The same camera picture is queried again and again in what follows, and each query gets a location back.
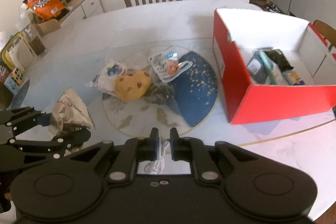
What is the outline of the yellow spotted plush toy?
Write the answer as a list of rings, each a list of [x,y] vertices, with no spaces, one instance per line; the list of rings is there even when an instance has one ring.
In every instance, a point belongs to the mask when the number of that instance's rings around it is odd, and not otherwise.
[[[122,102],[133,102],[144,96],[152,83],[152,76],[146,71],[127,73],[117,78],[115,93]]]

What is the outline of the teal silicone tool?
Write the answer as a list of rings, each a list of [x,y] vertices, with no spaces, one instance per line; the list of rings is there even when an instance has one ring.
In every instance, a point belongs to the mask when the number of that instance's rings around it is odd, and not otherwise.
[[[270,78],[270,84],[271,85],[277,85],[277,80],[276,80],[276,78],[273,74],[272,66],[269,63],[268,56],[262,50],[259,50],[258,53],[259,53],[259,56],[260,56],[260,59],[261,59],[262,63],[264,64],[265,70],[268,73],[268,76]]]

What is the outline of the white blue torn packet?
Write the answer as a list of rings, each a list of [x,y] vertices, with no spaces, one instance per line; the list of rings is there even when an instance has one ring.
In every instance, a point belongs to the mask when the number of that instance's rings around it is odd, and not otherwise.
[[[193,65],[193,62],[188,60],[180,62],[175,50],[156,53],[149,56],[147,61],[163,83],[175,80]]]

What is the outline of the black foil packet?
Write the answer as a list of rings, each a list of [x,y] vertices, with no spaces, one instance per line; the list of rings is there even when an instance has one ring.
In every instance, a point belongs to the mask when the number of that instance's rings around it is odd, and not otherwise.
[[[291,71],[292,69],[294,69],[294,67],[291,66],[291,64],[289,63],[289,61],[287,60],[287,58],[285,57],[284,53],[281,50],[279,49],[268,50],[265,53],[273,62],[277,64],[280,71],[284,72],[284,71]]]

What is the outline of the white sideboard cabinet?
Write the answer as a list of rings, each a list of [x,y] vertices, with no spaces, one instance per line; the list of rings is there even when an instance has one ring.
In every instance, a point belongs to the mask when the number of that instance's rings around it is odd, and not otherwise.
[[[68,13],[60,20],[48,20],[41,24],[36,24],[42,36],[59,30],[62,27],[74,25],[90,17],[103,14],[105,11],[100,0],[70,0],[68,2]]]

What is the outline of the rubik's cube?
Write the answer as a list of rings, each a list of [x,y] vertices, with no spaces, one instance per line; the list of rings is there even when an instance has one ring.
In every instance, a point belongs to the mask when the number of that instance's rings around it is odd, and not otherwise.
[[[5,86],[13,93],[18,92],[25,77],[19,68],[14,68],[5,80]]]

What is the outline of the glass jar dark contents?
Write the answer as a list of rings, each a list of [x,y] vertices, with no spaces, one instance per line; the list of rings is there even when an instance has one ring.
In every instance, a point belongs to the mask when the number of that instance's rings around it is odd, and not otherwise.
[[[42,42],[42,38],[39,35],[39,32],[35,28],[35,26],[30,23],[24,28],[24,33],[28,37],[29,45],[32,48],[32,50],[35,52],[36,56],[38,58],[42,58],[47,53],[47,48]]]

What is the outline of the orange snack bag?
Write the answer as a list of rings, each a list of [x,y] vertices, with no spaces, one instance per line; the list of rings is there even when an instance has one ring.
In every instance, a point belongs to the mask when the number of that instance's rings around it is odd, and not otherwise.
[[[68,12],[59,0],[24,0],[23,3],[44,21],[59,20]]]

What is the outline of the blue cracker packet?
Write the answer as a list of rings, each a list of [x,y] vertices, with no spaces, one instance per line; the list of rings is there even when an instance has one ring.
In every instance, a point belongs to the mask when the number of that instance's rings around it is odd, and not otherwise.
[[[282,75],[291,86],[305,85],[304,80],[298,75],[296,71],[284,71]]]

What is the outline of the silver foil snack bag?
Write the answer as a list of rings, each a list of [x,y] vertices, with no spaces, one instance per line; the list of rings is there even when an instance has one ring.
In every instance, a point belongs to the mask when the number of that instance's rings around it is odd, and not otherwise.
[[[73,88],[63,92],[50,116],[49,131],[53,136],[81,129],[93,129],[95,124],[86,104]]]

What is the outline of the crumpled dark plastic wrapper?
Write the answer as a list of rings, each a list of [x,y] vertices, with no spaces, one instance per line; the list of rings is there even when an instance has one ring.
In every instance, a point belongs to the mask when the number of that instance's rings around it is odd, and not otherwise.
[[[155,83],[147,90],[143,99],[149,104],[163,105],[170,98],[174,98],[175,89],[169,83]]]

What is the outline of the red cardboard box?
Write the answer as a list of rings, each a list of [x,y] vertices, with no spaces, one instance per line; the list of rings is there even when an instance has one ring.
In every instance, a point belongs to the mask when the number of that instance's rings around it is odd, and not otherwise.
[[[220,8],[213,49],[231,124],[283,120],[335,108],[335,53],[310,22]]]

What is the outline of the wooden chair right side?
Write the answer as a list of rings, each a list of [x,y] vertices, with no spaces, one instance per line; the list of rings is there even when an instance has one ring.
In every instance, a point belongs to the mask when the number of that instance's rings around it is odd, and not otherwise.
[[[329,52],[331,52],[335,48],[335,29],[320,20],[315,20],[313,26],[322,36],[323,43],[328,48]]]

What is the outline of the blueberry snack packet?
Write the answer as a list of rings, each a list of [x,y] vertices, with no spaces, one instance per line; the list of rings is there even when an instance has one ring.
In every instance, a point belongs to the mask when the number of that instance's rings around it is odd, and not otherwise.
[[[90,82],[86,83],[89,88],[97,89],[111,96],[116,96],[115,84],[119,76],[127,71],[126,65],[111,60]]]

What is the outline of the yellow framed container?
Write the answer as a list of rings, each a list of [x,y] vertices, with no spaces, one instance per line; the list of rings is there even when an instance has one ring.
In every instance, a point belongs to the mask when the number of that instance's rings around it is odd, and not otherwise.
[[[16,33],[1,51],[2,61],[10,70],[24,72],[33,62],[33,54],[20,32]]]

